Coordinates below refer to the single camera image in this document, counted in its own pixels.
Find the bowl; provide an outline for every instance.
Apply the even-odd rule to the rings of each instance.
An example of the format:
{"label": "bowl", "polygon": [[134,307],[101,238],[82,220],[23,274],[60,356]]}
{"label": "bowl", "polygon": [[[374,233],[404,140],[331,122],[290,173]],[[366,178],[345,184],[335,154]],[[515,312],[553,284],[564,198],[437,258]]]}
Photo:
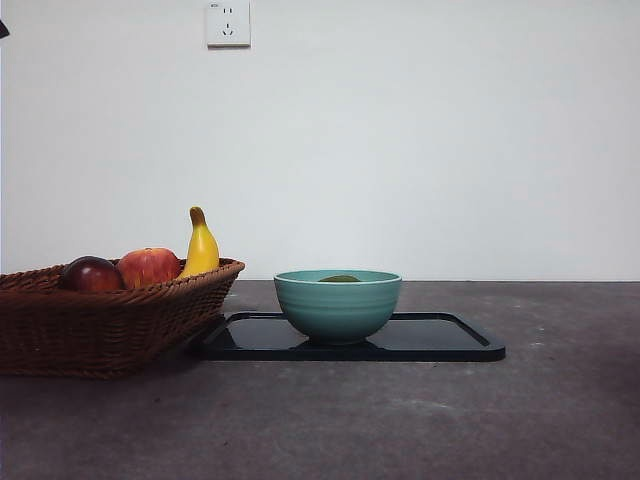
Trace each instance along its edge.
{"label": "bowl", "polygon": [[[327,282],[351,276],[360,281]],[[380,330],[398,302],[400,275],[371,270],[300,270],[274,276],[280,308],[314,343],[347,345]]]}

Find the wicker basket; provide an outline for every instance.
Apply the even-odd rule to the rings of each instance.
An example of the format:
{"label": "wicker basket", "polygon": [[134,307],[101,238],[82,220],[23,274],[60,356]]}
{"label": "wicker basket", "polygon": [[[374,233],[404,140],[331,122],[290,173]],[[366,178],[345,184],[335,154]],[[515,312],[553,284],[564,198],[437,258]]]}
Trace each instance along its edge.
{"label": "wicker basket", "polygon": [[99,293],[59,289],[63,268],[0,275],[0,374],[135,373],[213,320],[244,264],[222,258],[202,275]]}

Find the banana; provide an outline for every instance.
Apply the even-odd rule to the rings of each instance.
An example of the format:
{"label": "banana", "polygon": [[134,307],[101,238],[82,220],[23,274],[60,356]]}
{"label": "banana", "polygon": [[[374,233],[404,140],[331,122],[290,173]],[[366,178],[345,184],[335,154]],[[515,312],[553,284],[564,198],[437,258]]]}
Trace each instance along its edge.
{"label": "banana", "polygon": [[191,234],[191,240],[189,240],[187,261],[178,278],[186,278],[208,272],[218,268],[220,265],[218,244],[207,227],[204,212],[200,207],[191,207],[189,215],[191,216],[193,233]]}

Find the banana stem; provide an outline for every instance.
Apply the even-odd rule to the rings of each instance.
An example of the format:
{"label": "banana stem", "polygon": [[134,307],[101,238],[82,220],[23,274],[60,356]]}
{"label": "banana stem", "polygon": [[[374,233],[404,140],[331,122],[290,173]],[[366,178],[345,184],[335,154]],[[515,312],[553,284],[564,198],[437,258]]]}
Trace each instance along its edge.
{"label": "banana stem", "polygon": [[189,210],[189,216],[191,217],[191,224],[193,226],[207,224],[204,219],[204,212],[200,207],[191,207]]}

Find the apple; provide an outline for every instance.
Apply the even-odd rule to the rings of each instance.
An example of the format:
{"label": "apple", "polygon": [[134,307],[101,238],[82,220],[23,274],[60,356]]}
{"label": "apple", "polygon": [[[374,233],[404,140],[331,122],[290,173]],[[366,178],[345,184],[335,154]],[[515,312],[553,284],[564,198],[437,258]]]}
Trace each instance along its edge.
{"label": "apple", "polygon": [[60,274],[60,288],[78,292],[122,290],[120,272],[109,260],[87,255],[66,265]]}
{"label": "apple", "polygon": [[180,260],[168,248],[142,248],[127,253],[116,264],[126,288],[168,282],[180,274]]}

